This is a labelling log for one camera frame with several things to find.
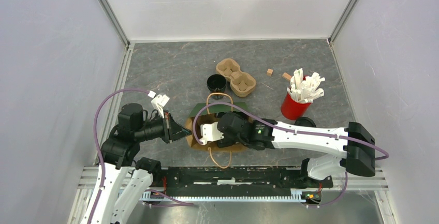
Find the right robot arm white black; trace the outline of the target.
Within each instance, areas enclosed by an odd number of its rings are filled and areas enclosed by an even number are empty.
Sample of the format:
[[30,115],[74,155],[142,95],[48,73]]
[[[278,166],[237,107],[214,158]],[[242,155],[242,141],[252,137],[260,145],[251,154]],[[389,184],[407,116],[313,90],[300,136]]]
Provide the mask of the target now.
[[250,122],[238,113],[226,113],[216,129],[227,142],[258,151],[296,148],[323,153],[302,162],[299,181],[306,187],[342,172],[363,177],[375,175],[375,139],[360,123],[324,129],[269,119]]

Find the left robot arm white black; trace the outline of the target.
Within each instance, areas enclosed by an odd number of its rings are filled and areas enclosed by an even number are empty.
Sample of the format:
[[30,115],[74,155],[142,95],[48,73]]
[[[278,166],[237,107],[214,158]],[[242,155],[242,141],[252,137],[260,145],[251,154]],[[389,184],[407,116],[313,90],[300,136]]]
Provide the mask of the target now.
[[140,197],[150,186],[162,182],[161,163],[149,158],[136,162],[130,181],[122,189],[134,157],[144,141],[162,139],[169,144],[192,135],[178,124],[168,111],[147,119],[147,111],[138,103],[122,106],[108,139],[101,145],[102,154],[97,178],[82,223],[127,223]]

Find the brown paper bag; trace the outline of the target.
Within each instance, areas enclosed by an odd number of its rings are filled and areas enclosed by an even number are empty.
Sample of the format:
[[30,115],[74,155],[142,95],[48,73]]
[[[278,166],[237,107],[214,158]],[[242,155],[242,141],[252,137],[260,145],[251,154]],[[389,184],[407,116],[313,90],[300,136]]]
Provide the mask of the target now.
[[[209,153],[209,157],[212,160],[212,162],[219,168],[221,169],[226,169],[228,167],[230,167],[231,164],[231,160],[232,160],[232,155],[234,153],[240,153],[243,151],[247,150],[247,147],[241,145],[241,144],[235,144],[232,145],[231,147],[226,147],[226,148],[219,148],[218,145],[218,141],[215,142],[209,142],[207,145],[201,145],[199,143],[199,138],[201,138],[201,130],[200,130],[200,126],[202,124],[212,124],[214,122],[218,122],[218,119],[226,112],[221,112],[221,113],[217,113],[217,114],[211,114],[208,107],[213,106],[213,103],[210,103],[209,100],[210,98],[214,97],[214,96],[223,96],[223,97],[228,97],[229,98],[229,103],[230,104],[234,104],[235,102],[233,101],[233,98],[226,94],[226,93],[210,93],[205,101],[206,106],[203,107],[197,114],[195,117],[191,117],[191,118],[187,118],[186,119],[186,123],[185,123],[185,127],[189,130],[192,131],[192,135],[186,137],[188,146],[194,150],[198,150],[198,151],[204,151],[204,152],[208,152]],[[228,159],[228,164],[227,165],[221,165],[219,164],[213,154],[214,153],[227,153],[229,155],[229,159]]]

